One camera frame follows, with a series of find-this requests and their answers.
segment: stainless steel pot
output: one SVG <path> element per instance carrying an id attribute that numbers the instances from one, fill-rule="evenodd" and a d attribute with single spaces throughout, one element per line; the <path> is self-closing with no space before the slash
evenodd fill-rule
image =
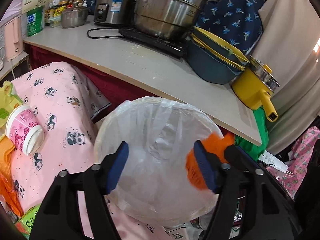
<path id="1" fill-rule="evenodd" d="M 82 6 L 66 8 L 61 12 L 61 26 L 74 28 L 84 25 L 88 18 L 89 9 Z"/>
<path id="2" fill-rule="evenodd" d="M 94 21 L 100 25 L 129 25 L 136 0 L 97 0 Z"/>
<path id="3" fill-rule="evenodd" d="M 134 24 L 149 35 L 183 39 L 207 1 L 220 0 L 137 0 Z"/>

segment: black power cord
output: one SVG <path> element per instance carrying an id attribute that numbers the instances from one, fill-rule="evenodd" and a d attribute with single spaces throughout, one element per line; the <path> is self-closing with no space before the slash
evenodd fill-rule
<path id="1" fill-rule="evenodd" d="M 104 39 L 104 38 L 125 38 L 124 36 L 115 36 L 115 35 L 111 35 L 111 36 L 98 36 L 98 37 L 93 37 L 93 36 L 90 36 L 89 33 L 92 32 L 92 31 L 97 31 L 97 30 L 118 30 L 119 28 L 95 28 L 95 29 L 90 29 L 87 31 L 87 36 L 88 38 L 90 39 Z"/>

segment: red cloth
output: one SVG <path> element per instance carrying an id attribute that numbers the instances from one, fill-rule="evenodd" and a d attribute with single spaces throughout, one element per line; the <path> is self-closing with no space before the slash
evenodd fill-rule
<path id="1" fill-rule="evenodd" d="M 109 99 L 112 106 L 108 108 L 109 111 L 115 109 L 119 104 L 125 100 L 135 100 L 137 98 L 156 95 L 129 84 L 121 79 L 110 76 L 104 72 L 91 68 L 82 63 L 76 62 L 69 58 L 60 56 L 56 53 L 41 49 L 36 46 L 25 44 L 25 50 L 29 54 L 30 64 L 32 69 L 41 67 L 51 62 L 65 61 L 78 67 L 97 88 Z"/>

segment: metal screw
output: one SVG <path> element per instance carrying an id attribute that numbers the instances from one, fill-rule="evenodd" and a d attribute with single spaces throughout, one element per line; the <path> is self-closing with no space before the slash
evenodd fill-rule
<path id="1" fill-rule="evenodd" d="M 256 169 L 256 174 L 261 176 L 263 175 L 263 170 L 262 169 Z"/>
<path id="2" fill-rule="evenodd" d="M 229 163 L 223 163 L 221 164 L 221 168 L 224 170 L 230 170 L 231 166 Z"/>
<path id="3" fill-rule="evenodd" d="M 94 164 L 94 165 L 92 165 L 92 167 L 91 167 L 91 170 L 93 170 L 93 171 L 97 171 L 97 170 L 99 170 L 100 169 L 100 164 Z"/>
<path id="4" fill-rule="evenodd" d="M 60 177 L 64 177 L 64 176 L 67 176 L 68 172 L 66 170 L 63 170 L 63 171 L 60 171 L 59 172 L 59 176 Z"/>

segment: large steamer pot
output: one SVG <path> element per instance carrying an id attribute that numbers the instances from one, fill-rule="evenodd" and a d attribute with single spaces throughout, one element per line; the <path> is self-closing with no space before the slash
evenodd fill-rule
<path id="1" fill-rule="evenodd" d="M 207 1 L 220 0 L 137 0 L 134 24 L 152 36 L 184 39 Z"/>
<path id="2" fill-rule="evenodd" d="M 136 0 L 97 0 L 94 22 L 99 25 L 131 24 Z"/>

